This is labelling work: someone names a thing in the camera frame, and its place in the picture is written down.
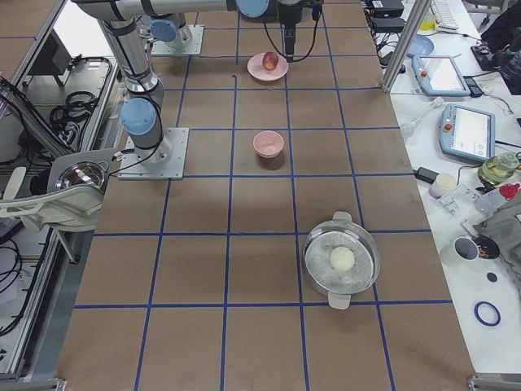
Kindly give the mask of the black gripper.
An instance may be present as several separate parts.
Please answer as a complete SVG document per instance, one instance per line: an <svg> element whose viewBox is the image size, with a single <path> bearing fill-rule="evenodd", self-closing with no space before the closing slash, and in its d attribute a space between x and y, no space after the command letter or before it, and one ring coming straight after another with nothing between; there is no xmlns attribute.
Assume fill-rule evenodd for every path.
<svg viewBox="0 0 521 391"><path fill-rule="evenodd" d="M284 55L294 55L296 43L296 24L292 21L285 21L284 27Z"/></svg>

